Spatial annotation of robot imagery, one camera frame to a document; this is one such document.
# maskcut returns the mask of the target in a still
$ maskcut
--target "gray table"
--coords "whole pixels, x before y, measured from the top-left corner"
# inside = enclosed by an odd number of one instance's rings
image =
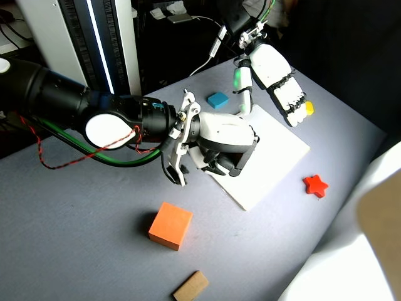
[[[221,91],[231,97],[223,111],[234,113],[233,68],[228,61],[151,96],[178,107],[188,88],[211,110],[205,98]],[[170,300],[195,270],[211,283],[199,301],[276,300],[385,136],[304,75],[295,77],[316,113],[291,130],[311,150],[248,212],[188,158],[185,188],[168,182],[160,161],[118,169],[86,160],[51,171],[34,145],[1,160],[1,300]],[[255,87],[253,99],[285,124],[266,92]],[[79,156],[55,138],[44,149],[50,164]],[[302,178],[313,174],[330,185],[324,199],[305,194]],[[194,213],[180,251],[147,238],[162,201]]]

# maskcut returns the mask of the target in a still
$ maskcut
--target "yellow block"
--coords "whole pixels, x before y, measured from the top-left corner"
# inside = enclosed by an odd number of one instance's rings
[[[313,103],[311,102],[306,102],[306,113],[308,115],[312,115],[315,112],[315,108],[313,107]]]

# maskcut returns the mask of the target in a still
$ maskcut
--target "wooden block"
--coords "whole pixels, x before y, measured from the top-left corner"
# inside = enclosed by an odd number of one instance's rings
[[[196,271],[181,287],[173,294],[176,301],[191,301],[195,299],[207,286],[209,281],[201,271]]]
[[[191,212],[164,202],[149,229],[150,240],[178,251],[191,218]]]

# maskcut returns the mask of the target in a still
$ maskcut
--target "green cable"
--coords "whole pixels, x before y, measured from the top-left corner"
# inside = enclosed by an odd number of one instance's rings
[[[45,126],[47,126],[47,127],[51,128],[52,130],[54,130],[57,134],[63,136],[64,138],[68,139],[72,143],[80,146],[82,149],[86,150],[87,152],[93,153],[93,152],[96,151],[96,149],[94,149],[93,147],[90,147],[89,145],[86,145],[86,144],[82,143],[78,139],[76,139],[73,136],[71,136],[69,133],[66,133],[64,130],[59,128],[57,125],[53,124],[52,122],[50,122],[48,120],[45,120],[45,119],[39,119],[39,121],[42,122],[43,124],[45,124]],[[143,158],[140,158],[138,160],[135,160],[135,161],[119,161],[117,159],[108,157],[105,154],[102,154],[100,152],[95,154],[95,157],[97,157],[99,159],[102,159],[104,161],[107,161],[109,163],[112,163],[112,164],[118,164],[118,165],[122,165],[122,166],[129,166],[129,165],[133,165],[133,164],[144,164],[147,161],[150,161],[155,156],[158,156],[159,154],[160,154],[160,150],[159,149],[155,149],[149,155],[147,155],[147,156],[145,156]]]
[[[268,10],[263,14],[261,21],[263,22],[266,17],[268,16],[268,14],[270,13],[271,8],[273,7],[274,3],[276,2],[276,0],[271,0],[271,4],[269,5]]]

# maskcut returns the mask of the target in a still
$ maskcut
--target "white circular cap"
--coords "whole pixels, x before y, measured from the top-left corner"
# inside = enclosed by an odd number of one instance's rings
[[[126,135],[132,129],[120,117],[112,114],[99,114],[92,117],[85,127],[85,134],[97,147],[105,147]],[[117,142],[108,149],[115,149],[124,145],[127,141],[135,137],[135,132],[132,132],[127,138]]]
[[[10,69],[10,62],[4,58],[0,58],[0,73],[5,73]]]

